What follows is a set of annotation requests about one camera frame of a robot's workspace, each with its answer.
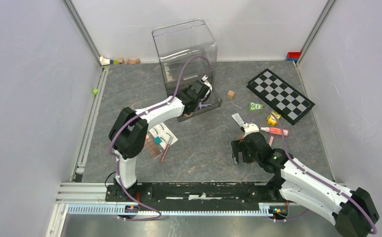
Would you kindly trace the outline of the purple eyelash curler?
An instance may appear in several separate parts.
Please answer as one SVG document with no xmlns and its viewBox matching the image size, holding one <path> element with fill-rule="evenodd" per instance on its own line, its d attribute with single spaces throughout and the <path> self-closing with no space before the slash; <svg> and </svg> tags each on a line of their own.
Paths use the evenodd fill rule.
<svg viewBox="0 0 382 237">
<path fill-rule="evenodd" d="M 199 108 L 199 109 L 202 109 L 202 108 L 206 108 L 206 107 L 209 107 L 209 106 L 211 106 L 211 104 L 203 104 L 203 103 L 200 103 L 200 104 L 198 105 L 198 108 Z"/>
</svg>

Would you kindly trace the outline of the clear acrylic drawer organizer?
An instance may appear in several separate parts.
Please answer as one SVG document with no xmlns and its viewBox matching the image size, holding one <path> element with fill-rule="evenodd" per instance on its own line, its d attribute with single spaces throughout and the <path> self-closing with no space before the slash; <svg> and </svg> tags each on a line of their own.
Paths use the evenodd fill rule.
<svg viewBox="0 0 382 237">
<path fill-rule="evenodd" d="M 217 44 L 205 21 L 195 18 L 160 26 L 152 31 L 167 95 L 173 95 L 204 75 L 212 84 L 212 91 L 203 104 L 211 106 L 197 109 L 178 121 L 190 119 L 221 106 L 222 99 L 215 90 Z"/>
</svg>

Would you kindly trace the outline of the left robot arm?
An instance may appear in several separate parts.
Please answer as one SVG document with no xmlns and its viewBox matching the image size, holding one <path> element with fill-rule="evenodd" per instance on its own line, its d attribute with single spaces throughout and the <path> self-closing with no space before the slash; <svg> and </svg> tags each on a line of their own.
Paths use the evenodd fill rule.
<svg viewBox="0 0 382 237">
<path fill-rule="evenodd" d="M 152 106 L 121 110 L 109 132 L 110 154 L 116 157 L 115 184 L 124 201 L 136 196 L 136 156 L 143 150 L 149 129 L 171 118 L 189 115 L 209 98 L 212 85 L 200 79 Z"/>
</svg>

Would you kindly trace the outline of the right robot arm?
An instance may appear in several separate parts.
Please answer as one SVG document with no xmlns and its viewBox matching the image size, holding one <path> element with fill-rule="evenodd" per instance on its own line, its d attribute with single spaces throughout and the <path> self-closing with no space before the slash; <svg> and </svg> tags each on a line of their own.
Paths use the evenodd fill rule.
<svg viewBox="0 0 382 237">
<path fill-rule="evenodd" d="M 379 214 L 368 191 L 352 190 L 309 169 L 286 149 L 271 148 L 259 132 L 231 141 L 232 157 L 238 164 L 257 163 L 274 176 L 267 183 L 272 201 L 282 198 L 322 216 L 343 237 L 377 234 Z"/>
</svg>

